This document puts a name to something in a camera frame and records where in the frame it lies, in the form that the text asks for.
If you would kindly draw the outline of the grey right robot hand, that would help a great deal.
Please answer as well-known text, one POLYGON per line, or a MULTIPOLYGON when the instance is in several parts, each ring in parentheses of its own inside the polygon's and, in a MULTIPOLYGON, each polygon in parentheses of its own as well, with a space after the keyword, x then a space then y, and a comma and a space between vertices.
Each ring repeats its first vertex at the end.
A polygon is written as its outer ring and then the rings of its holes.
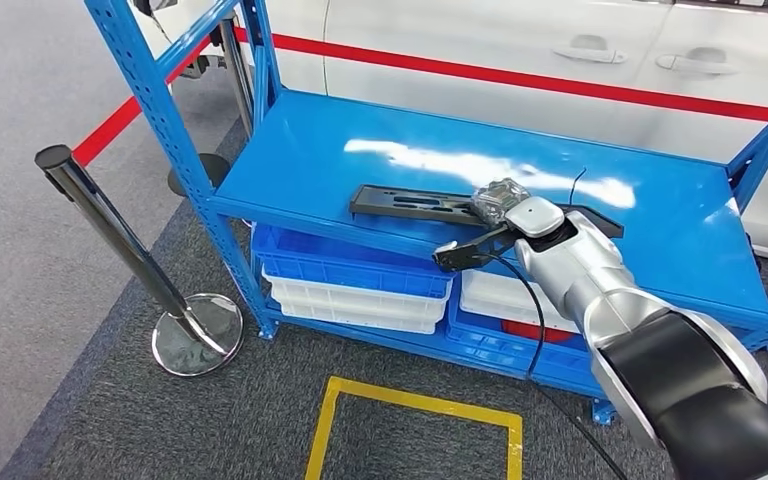
POLYGON ((470 198, 470 211, 483 223, 496 227, 505 221, 506 213, 531 196, 511 178, 491 181, 477 189, 470 198))

